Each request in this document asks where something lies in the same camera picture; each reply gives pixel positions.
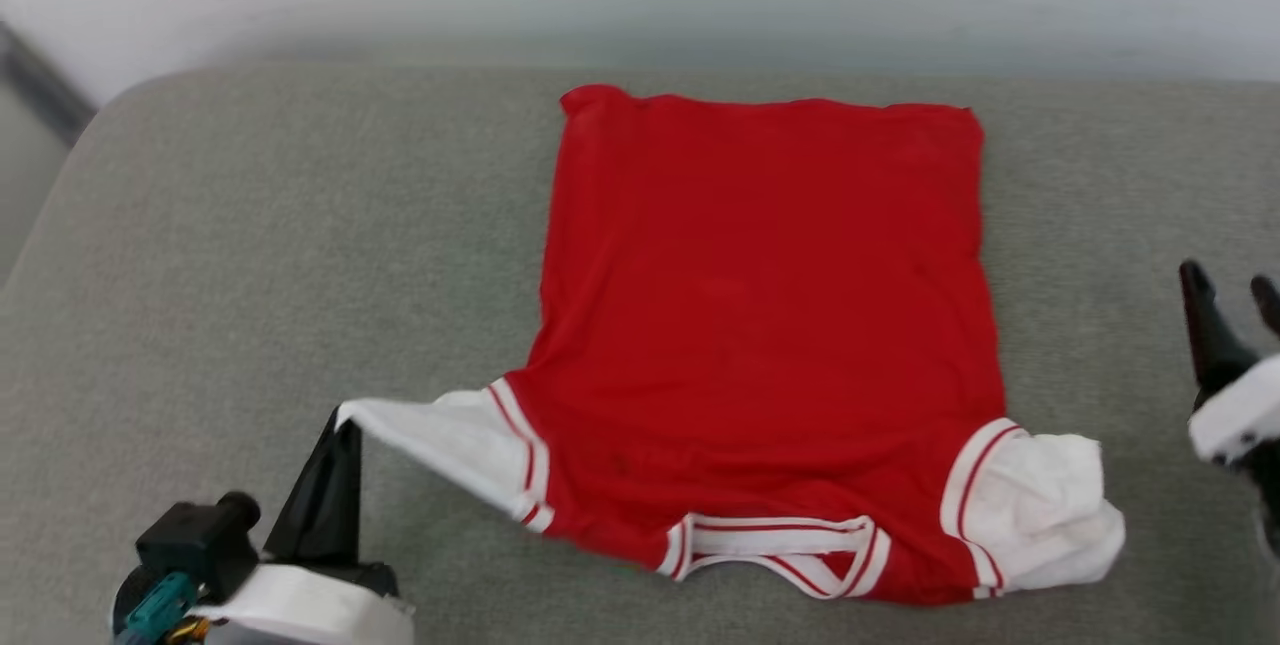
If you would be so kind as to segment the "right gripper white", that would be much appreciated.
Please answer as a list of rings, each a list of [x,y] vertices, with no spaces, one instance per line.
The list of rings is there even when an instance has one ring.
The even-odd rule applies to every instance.
[[[1217,306],[1217,293],[1194,259],[1180,264],[1180,285],[1198,385],[1188,434],[1201,461],[1242,472],[1260,494],[1260,532],[1279,554],[1279,357],[1260,362]],[[1280,337],[1280,291],[1256,275],[1251,296],[1262,322]]]

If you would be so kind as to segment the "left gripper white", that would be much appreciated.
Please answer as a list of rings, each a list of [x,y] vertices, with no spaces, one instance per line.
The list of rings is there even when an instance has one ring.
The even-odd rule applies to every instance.
[[[279,562],[358,562],[364,436],[332,417],[265,550]],[[413,608],[383,563],[265,563],[225,600],[189,575],[137,568],[116,590],[114,644],[412,644]]]

